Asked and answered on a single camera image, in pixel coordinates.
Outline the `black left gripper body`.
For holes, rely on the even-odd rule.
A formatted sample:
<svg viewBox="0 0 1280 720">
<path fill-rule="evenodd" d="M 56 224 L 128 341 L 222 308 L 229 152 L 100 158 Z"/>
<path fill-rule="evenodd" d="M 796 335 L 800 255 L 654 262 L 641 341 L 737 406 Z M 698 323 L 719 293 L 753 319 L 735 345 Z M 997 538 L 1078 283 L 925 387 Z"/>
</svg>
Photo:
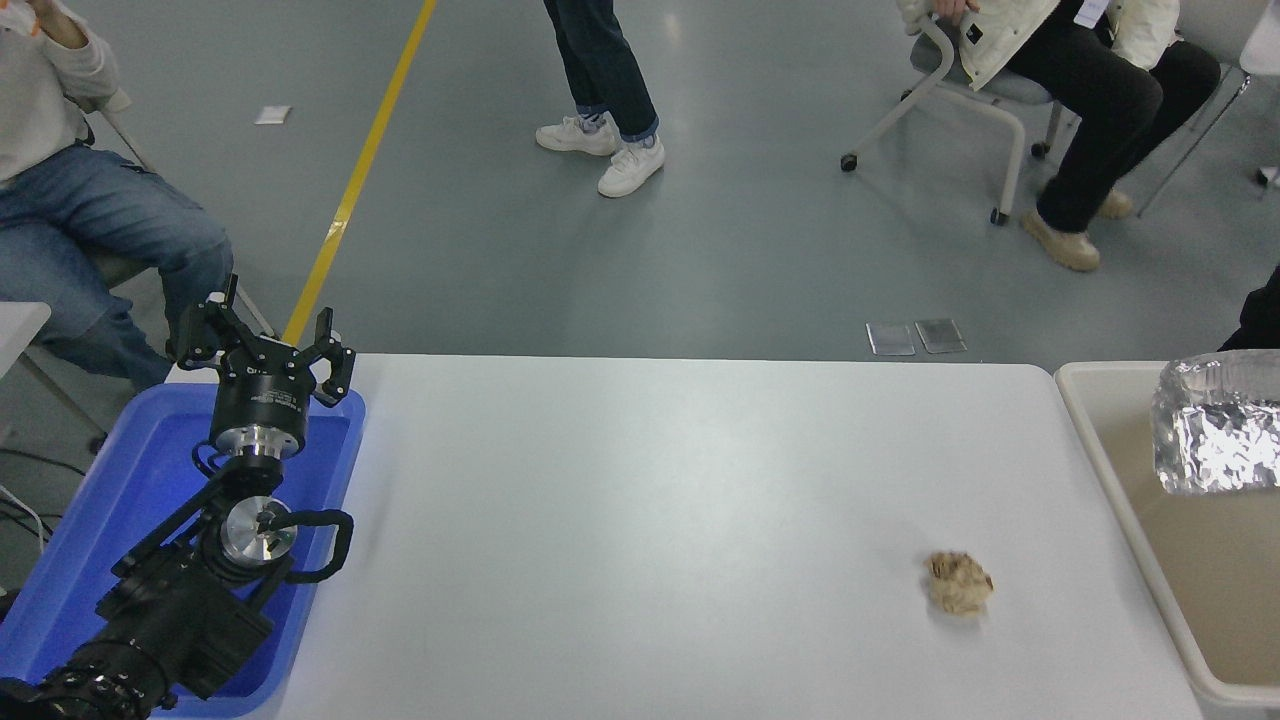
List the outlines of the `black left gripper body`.
<svg viewBox="0 0 1280 720">
<path fill-rule="evenodd" d="M 251 345 L 223 350 L 218 363 L 211 439 L 251 425 L 274 428 L 294 439 L 306 437 L 310 396 L 316 380 L 301 365 L 297 348 L 255 336 Z"/>
</svg>

